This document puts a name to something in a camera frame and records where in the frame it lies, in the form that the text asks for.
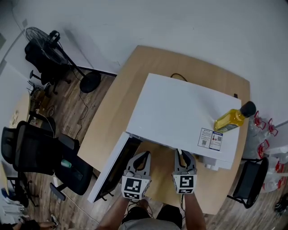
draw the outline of floor fan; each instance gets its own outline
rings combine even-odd
[[[101,81],[101,75],[91,72],[85,75],[79,67],[71,60],[71,58],[64,52],[61,45],[59,45],[60,34],[57,31],[52,31],[49,35],[35,27],[26,29],[26,37],[29,42],[38,46],[43,54],[51,61],[62,65],[71,64],[83,76],[80,83],[80,90],[83,93],[90,93],[95,90]]]

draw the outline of fan base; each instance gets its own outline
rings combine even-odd
[[[94,91],[100,84],[101,74],[99,73],[89,73],[81,80],[80,90],[83,93],[90,93]]]

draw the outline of product label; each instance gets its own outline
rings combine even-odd
[[[223,134],[206,128],[202,128],[198,141],[198,146],[220,151]]]
[[[227,132],[227,131],[232,130],[232,129],[237,128],[237,127],[238,127],[238,126],[235,125],[235,124],[228,124],[228,125],[220,128],[218,131],[220,131],[220,132]]]

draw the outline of oil bottle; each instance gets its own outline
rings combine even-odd
[[[250,117],[255,113],[255,104],[248,101],[239,110],[231,109],[228,113],[217,119],[214,123],[214,130],[220,133],[225,133],[243,125],[245,118]]]

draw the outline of gray shirt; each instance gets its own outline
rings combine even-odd
[[[170,221],[162,221],[152,218],[127,221],[119,227],[119,230],[180,230]]]

